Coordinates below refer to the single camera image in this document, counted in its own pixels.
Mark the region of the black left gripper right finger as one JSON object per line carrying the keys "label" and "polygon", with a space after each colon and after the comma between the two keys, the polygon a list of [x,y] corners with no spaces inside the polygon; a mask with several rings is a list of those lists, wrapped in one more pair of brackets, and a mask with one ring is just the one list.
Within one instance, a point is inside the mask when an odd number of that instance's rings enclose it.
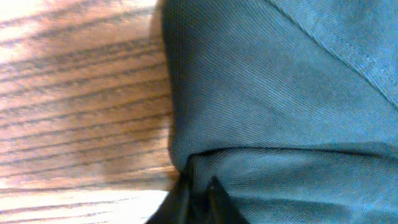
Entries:
{"label": "black left gripper right finger", "polygon": [[220,180],[214,176],[200,177],[201,190],[198,207],[198,222],[202,224],[248,224],[235,206]]}

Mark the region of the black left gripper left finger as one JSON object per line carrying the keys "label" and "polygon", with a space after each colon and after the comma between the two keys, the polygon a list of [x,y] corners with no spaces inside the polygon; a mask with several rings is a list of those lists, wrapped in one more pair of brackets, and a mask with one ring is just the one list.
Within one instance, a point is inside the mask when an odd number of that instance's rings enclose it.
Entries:
{"label": "black left gripper left finger", "polygon": [[146,224],[186,224],[189,200],[189,181],[182,176]]}

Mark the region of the black t-shirt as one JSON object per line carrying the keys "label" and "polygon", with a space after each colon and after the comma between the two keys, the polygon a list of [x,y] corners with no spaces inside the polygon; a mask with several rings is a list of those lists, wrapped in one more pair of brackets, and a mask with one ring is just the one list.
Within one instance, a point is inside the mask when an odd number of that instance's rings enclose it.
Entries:
{"label": "black t-shirt", "polygon": [[170,156],[249,223],[397,222],[397,2],[172,0]]}

